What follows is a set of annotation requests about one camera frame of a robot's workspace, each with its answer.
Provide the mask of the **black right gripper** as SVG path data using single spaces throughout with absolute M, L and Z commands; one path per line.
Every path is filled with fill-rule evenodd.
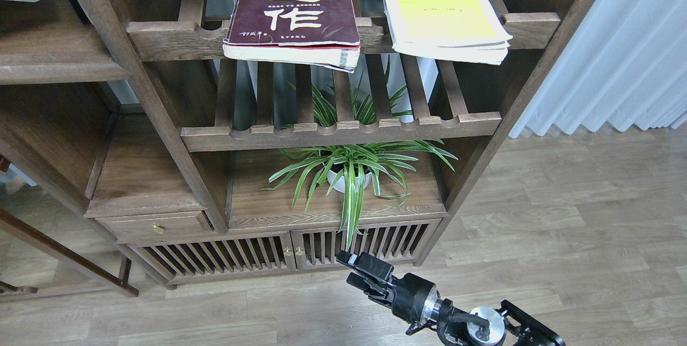
M 436 324 L 436 285 L 412 273 L 402 278 L 392 275 L 393 265 L 368 253 L 355 255 L 339 251 L 336 262 L 351 269 L 346 283 L 358 288 L 368 299 L 383 305 L 396 317 L 412 327 L 431 327 Z

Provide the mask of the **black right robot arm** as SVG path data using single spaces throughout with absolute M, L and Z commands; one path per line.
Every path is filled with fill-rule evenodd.
M 353 269 L 348 284 L 410 324 L 407 335 L 431 329 L 445 345 L 503 345 L 510 332 L 516 345 L 565 344 L 559 334 L 508 300 L 498 309 L 480 306 L 466 312 L 441 299 L 435 283 L 413 273 L 397 278 L 393 265 L 366 252 L 341 250 L 336 260 Z

